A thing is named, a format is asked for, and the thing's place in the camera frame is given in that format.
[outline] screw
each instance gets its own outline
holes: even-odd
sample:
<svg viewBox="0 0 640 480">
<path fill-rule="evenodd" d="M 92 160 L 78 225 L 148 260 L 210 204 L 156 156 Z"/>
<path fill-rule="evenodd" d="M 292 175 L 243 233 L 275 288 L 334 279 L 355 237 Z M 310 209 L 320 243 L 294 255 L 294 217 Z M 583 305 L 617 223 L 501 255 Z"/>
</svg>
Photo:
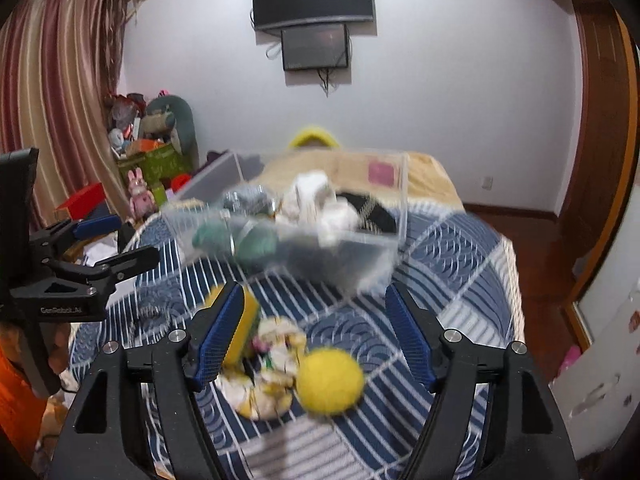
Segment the screw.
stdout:
<svg viewBox="0 0 640 480">
<path fill-rule="evenodd" d="M 527 345 L 525 345 L 522 341 L 514 341 L 513 343 L 511 343 L 511 350 L 516 352 L 516 354 L 526 354 Z"/>
<path fill-rule="evenodd" d="M 113 354 L 118 348 L 120 345 L 117 341 L 109 341 L 102 346 L 102 351 L 105 354 Z"/>
<path fill-rule="evenodd" d="M 185 337 L 187 337 L 187 333 L 181 328 L 169 333 L 169 341 L 171 341 L 172 343 L 179 343 Z"/>
<path fill-rule="evenodd" d="M 444 339 L 450 343 L 457 343 L 462 340 L 462 334 L 457 330 L 450 328 L 449 330 L 444 331 Z"/>
</svg>

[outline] transparent plastic bin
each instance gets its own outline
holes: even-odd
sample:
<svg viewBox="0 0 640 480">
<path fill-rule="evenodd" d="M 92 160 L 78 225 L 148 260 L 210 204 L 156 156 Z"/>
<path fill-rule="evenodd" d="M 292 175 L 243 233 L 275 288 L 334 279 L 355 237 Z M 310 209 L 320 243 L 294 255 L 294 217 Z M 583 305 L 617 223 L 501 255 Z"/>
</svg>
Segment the transparent plastic bin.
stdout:
<svg viewBox="0 0 640 480">
<path fill-rule="evenodd" d="M 343 292 L 369 290 L 390 281 L 398 247 L 406 238 L 407 168 L 406 154 L 398 152 L 315 148 L 227 153 L 176 195 L 178 200 L 201 200 L 203 208 L 167 205 L 162 215 L 187 261 L 205 253 L 252 270 L 284 268 L 297 278 L 329 283 Z M 287 226 L 268 218 L 228 215 L 212 206 L 225 191 L 245 182 L 261 184 L 281 196 L 297 174 L 311 170 L 325 171 L 337 192 L 377 197 L 396 217 L 398 232 L 336 231 L 328 240 L 313 225 Z M 215 247 L 199 242 L 195 248 L 194 236 L 197 233 L 200 240 L 207 230 L 216 234 Z M 241 251 L 242 243 L 252 250 Z"/>
</svg>

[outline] curtain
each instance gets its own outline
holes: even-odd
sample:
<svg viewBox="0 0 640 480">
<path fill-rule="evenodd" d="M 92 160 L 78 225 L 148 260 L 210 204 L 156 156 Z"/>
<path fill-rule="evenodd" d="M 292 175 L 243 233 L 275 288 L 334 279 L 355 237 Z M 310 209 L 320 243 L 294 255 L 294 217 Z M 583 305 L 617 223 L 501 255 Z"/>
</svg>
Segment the curtain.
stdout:
<svg viewBox="0 0 640 480">
<path fill-rule="evenodd" d="M 127 215 L 104 105 L 117 85 L 127 2 L 21 0 L 0 30 L 0 151 L 40 149 L 32 228 L 53 223 L 57 206 L 95 182 L 112 212 Z"/>
</svg>

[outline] power outlet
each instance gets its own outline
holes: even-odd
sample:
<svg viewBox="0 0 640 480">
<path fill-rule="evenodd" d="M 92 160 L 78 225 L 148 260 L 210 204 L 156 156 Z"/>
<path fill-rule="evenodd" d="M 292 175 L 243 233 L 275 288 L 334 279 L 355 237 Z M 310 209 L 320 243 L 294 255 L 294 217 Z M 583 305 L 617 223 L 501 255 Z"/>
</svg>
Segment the power outlet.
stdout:
<svg viewBox="0 0 640 480">
<path fill-rule="evenodd" d="M 494 178 L 492 176 L 484 177 L 480 182 L 480 186 L 482 186 L 482 189 L 491 191 L 491 188 L 494 186 Z"/>
</svg>

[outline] beige blanket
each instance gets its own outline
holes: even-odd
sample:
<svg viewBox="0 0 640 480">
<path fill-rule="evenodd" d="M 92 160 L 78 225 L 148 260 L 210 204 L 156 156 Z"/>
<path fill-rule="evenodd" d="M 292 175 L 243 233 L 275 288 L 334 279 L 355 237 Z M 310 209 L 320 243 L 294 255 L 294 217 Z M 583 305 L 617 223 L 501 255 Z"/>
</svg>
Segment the beige blanket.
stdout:
<svg viewBox="0 0 640 480">
<path fill-rule="evenodd" d="M 408 153 L 408 197 L 410 202 L 432 199 L 453 208 L 463 209 L 456 188 L 442 165 L 431 155 Z M 372 162 L 392 167 L 380 184 L 370 181 Z M 296 175 L 322 170 L 337 190 L 368 193 L 386 205 L 399 203 L 402 178 L 397 155 L 352 153 L 340 150 L 293 150 L 271 160 L 254 179 L 276 193 L 284 193 Z"/>
</svg>

